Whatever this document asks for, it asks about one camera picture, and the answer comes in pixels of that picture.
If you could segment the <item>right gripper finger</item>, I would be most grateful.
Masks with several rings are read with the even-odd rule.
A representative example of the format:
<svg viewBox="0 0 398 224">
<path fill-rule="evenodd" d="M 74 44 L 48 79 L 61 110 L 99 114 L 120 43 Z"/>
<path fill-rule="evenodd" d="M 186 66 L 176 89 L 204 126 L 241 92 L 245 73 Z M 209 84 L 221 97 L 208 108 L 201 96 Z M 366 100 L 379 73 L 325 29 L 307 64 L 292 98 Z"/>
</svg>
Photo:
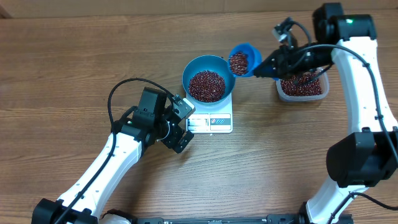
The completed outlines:
<svg viewBox="0 0 398 224">
<path fill-rule="evenodd" d="M 276 72 L 277 56 L 279 51 L 273 51 L 263 62 L 255 69 L 255 72 Z"/>
<path fill-rule="evenodd" d="M 274 80 L 278 80 L 277 71 L 273 67 L 257 67 L 253 70 L 254 76 L 258 78 L 273 78 Z"/>
</svg>

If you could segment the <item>blue plastic measuring scoop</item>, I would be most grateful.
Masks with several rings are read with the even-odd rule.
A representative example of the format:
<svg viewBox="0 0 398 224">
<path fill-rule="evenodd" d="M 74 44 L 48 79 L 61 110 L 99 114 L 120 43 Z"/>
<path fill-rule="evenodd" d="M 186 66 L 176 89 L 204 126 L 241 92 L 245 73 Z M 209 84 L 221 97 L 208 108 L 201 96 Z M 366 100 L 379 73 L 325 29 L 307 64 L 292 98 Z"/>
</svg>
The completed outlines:
<svg viewBox="0 0 398 224">
<path fill-rule="evenodd" d="M 249 43 L 235 46 L 227 59 L 229 71 L 234 77 L 247 78 L 254 75 L 254 69 L 262 62 L 258 49 Z"/>
</svg>

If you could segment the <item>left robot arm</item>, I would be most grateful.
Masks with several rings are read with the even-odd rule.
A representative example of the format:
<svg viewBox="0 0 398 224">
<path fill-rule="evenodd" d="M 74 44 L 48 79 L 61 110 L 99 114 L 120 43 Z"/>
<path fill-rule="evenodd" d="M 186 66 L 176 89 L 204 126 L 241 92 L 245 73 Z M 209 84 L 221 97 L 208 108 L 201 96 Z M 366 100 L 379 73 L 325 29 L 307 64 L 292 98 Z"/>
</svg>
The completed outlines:
<svg viewBox="0 0 398 224">
<path fill-rule="evenodd" d="M 34 208 L 32 223 L 136 223 L 135 217 L 104 206 L 126 172 L 156 141 L 181 153 L 193 138 L 179 126 L 195 106 L 179 95 L 144 88 L 137 106 L 114 123 L 106 145 L 80 179 L 56 201 L 43 198 Z"/>
</svg>

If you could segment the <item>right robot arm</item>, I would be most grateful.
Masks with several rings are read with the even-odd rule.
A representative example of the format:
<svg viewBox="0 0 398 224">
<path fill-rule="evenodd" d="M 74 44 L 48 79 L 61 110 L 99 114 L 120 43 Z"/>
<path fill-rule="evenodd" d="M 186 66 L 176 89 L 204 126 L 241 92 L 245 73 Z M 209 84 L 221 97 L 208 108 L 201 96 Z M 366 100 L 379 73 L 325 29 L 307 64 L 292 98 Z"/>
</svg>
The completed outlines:
<svg viewBox="0 0 398 224">
<path fill-rule="evenodd" d="M 256 77 L 286 79 L 335 66 L 348 114 L 348 135 L 326 155 L 328 177 L 296 215 L 269 215 L 268 223 L 351 223 L 344 209 L 397 169 L 397 120 L 388 105 L 377 61 L 377 32 L 368 14 L 345 14 L 338 2 L 312 15 L 315 36 L 298 47 L 294 20 L 273 29 L 280 47 L 256 66 Z"/>
</svg>

